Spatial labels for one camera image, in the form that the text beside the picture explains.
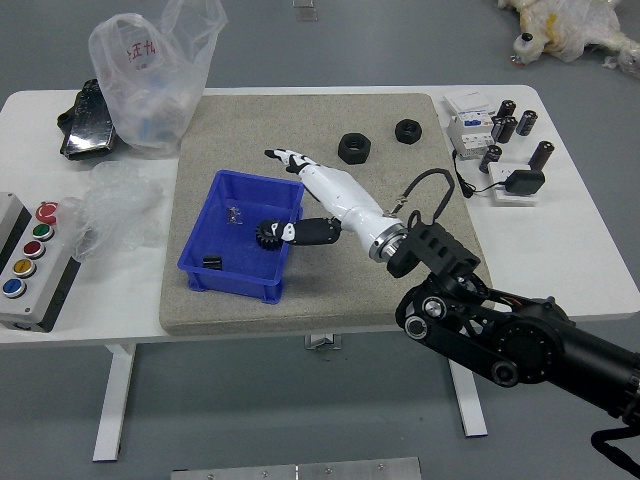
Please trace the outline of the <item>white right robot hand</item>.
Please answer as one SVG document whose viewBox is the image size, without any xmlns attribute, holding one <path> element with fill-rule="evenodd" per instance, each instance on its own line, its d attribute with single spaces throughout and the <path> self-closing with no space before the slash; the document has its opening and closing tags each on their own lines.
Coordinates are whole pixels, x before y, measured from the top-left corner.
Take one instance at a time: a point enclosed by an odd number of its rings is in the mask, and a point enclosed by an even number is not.
<svg viewBox="0 0 640 480">
<path fill-rule="evenodd" d="M 298 175 L 306 190 L 340 222 L 341 228 L 357 236 L 371 259 L 382 261 L 383 248 L 406 233 L 402 222 L 386 216 L 349 173 L 291 150 L 268 149 L 265 155 L 280 161 L 287 172 Z"/>
</svg>

